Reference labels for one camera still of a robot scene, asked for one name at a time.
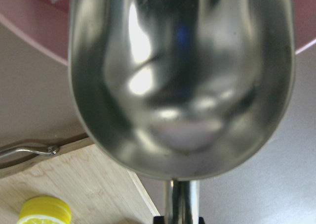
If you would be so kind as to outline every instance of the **pink bowl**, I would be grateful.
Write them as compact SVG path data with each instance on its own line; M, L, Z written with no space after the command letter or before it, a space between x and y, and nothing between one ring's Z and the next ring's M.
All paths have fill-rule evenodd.
M316 0L293 0L296 53L316 43ZM67 65L69 0L0 0L0 23Z

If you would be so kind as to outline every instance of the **metal handle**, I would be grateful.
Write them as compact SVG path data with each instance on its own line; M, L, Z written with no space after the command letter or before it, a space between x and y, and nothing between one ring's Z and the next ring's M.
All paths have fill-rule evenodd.
M58 152L58 150L59 147L57 145L50 145L46 147L18 146L8 150L0 151L0 159L21 151L31 152L41 156L53 156Z
M198 180L166 182L165 195L165 224L198 224Z

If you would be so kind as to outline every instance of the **scoop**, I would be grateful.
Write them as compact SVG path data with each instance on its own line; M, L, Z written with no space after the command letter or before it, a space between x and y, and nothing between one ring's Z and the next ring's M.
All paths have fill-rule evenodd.
M198 223L195 180L271 136L293 55L291 0L71 0L78 114L118 163L171 180L166 224Z

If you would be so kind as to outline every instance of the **cut lemon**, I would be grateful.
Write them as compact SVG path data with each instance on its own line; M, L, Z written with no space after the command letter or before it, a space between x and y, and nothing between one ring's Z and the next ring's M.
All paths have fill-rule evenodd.
M16 224L70 224L69 206L53 197L36 197L26 201Z

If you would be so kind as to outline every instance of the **wooden cutting board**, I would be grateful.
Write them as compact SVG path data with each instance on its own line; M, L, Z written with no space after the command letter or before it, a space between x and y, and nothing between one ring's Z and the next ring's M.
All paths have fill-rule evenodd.
M150 224L159 215L137 175L95 145L53 157L0 179L0 223L16 223L35 196L64 200L72 224Z

